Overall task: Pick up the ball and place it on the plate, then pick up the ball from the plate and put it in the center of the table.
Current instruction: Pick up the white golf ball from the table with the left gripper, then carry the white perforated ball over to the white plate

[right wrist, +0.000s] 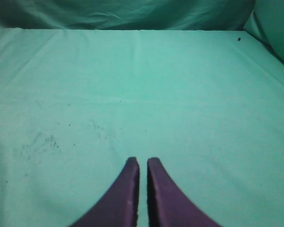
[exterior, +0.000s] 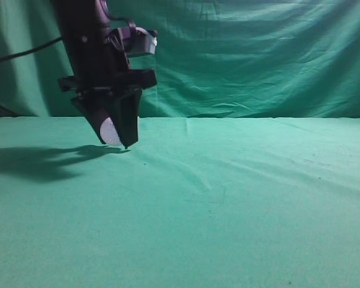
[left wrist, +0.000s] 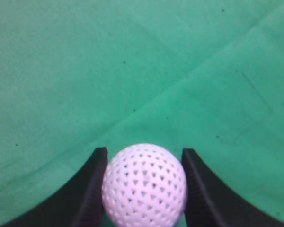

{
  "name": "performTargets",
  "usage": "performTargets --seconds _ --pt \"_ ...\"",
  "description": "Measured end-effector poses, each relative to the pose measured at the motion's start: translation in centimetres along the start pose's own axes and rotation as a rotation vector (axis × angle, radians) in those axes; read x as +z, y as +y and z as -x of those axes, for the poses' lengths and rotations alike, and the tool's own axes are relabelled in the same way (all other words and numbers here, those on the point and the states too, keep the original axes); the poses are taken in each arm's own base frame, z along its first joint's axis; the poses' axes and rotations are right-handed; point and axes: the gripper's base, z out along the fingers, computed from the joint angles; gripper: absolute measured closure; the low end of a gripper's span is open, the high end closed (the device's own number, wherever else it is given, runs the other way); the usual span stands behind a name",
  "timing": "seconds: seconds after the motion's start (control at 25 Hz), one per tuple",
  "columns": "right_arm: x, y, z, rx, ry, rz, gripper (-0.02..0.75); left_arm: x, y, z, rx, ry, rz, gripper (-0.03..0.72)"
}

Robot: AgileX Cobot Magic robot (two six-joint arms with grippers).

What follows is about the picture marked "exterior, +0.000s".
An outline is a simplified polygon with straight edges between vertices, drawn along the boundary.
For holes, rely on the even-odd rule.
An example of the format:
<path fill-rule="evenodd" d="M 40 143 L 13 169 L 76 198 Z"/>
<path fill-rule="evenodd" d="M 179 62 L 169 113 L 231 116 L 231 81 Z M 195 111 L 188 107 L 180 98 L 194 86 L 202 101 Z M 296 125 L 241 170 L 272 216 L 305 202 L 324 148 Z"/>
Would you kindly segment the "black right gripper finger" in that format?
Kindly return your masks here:
<path fill-rule="evenodd" d="M 76 96 L 71 102 L 87 120 L 99 141 L 104 144 L 100 138 L 100 125 L 106 118 L 110 118 L 109 114 L 94 100 L 89 98 Z"/>

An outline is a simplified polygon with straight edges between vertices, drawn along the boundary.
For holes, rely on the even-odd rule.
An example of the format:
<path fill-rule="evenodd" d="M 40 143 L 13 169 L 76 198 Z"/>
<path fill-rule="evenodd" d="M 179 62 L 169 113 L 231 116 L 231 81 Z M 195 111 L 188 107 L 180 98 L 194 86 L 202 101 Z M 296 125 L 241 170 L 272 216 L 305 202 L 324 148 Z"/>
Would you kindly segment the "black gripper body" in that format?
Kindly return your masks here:
<path fill-rule="evenodd" d="M 132 69 L 130 58 L 109 40 L 116 18 L 106 1 L 53 1 L 52 8 L 73 71 L 58 80 L 62 92 L 156 86 L 153 69 Z M 138 27 L 131 19 L 124 21 L 125 27 Z"/>

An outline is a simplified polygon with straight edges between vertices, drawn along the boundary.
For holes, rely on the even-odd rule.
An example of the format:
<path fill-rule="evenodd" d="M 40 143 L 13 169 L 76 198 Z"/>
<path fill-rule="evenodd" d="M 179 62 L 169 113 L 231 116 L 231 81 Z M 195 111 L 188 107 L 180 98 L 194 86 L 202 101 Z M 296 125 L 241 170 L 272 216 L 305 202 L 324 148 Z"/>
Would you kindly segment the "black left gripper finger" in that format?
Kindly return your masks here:
<path fill-rule="evenodd" d="M 133 89 L 117 100 L 118 120 L 116 130 L 125 148 L 135 144 L 139 139 L 137 118 L 141 97 L 142 90 Z"/>

